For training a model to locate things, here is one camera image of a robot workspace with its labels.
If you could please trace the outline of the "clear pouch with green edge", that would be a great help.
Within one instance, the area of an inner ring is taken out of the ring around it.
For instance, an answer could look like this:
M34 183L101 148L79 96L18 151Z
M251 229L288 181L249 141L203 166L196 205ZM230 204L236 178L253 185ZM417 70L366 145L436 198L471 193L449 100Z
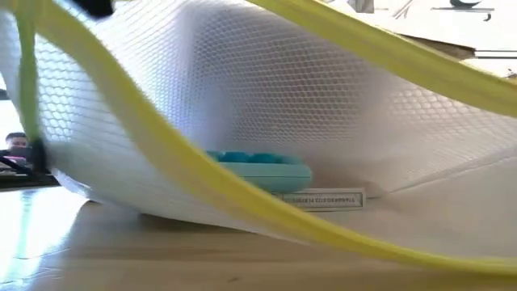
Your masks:
M154 216L517 277L517 0L112 4L0 0L0 76L36 169ZM305 211L208 150L298 157L307 188L365 205Z

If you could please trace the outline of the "teal calculator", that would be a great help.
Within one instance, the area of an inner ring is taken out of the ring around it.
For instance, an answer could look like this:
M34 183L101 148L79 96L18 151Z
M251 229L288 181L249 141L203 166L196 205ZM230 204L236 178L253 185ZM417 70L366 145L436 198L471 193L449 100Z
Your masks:
M311 168L300 158L275 153L208 150L207 154L235 175L266 192L297 192L313 180Z

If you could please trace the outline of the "white card box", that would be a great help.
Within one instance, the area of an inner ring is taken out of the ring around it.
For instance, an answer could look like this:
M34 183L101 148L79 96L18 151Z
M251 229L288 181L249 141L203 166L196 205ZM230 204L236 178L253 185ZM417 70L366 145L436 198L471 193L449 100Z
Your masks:
M309 212L338 212L362 209L366 196L362 188L307 188L275 197Z

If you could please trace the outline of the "person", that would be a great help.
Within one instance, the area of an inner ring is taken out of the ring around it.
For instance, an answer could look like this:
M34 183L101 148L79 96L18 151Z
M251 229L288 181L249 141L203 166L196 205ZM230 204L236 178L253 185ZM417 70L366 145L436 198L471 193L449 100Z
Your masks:
M29 155L27 135L22 132L9 133L5 139L7 148L4 156L27 158Z

